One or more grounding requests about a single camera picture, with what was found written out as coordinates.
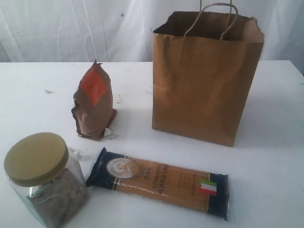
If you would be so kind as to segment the large brown paper bag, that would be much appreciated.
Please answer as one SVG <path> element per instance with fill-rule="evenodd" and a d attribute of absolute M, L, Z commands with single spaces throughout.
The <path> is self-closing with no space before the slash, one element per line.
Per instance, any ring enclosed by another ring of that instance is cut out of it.
<path fill-rule="evenodd" d="M 173 12 L 153 31 L 153 129 L 233 146 L 263 45 L 254 17 Z"/>

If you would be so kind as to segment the white backdrop curtain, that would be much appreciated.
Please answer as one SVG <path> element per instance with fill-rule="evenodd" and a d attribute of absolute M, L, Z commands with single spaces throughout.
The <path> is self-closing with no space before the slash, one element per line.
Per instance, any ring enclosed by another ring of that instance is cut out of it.
<path fill-rule="evenodd" d="M 304 3 L 236 0 L 265 34 L 263 60 L 304 69 Z M 227 12 L 215 0 L 3 0 L 1 62 L 139 62 L 152 60 L 152 32 L 175 11 Z"/>

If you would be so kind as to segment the small brown orange-label pouch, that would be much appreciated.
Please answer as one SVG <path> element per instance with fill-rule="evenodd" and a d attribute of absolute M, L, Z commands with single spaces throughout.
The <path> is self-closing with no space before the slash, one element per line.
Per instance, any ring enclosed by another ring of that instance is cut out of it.
<path fill-rule="evenodd" d="M 117 115 L 114 109 L 111 79 L 96 61 L 80 80 L 73 95 L 71 112 L 80 137 L 101 140 Z"/>

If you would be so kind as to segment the spaghetti packet, dark blue ends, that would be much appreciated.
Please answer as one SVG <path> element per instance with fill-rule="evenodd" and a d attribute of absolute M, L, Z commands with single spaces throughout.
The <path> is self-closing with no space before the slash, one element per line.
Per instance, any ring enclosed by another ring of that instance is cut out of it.
<path fill-rule="evenodd" d="M 109 152 L 98 154 L 86 180 L 100 187 L 228 217 L 228 176 Z"/>

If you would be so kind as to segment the square jar with gold lid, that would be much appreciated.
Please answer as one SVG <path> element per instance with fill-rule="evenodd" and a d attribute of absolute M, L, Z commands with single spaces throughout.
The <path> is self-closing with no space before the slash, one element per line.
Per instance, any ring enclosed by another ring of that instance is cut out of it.
<path fill-rule="evenodd" d="M 29 212 L 47 228 L 62 228 L 87 203 L 79 160 L 55 133 L 36 133 L 7 152 L 4 170 Z"/>

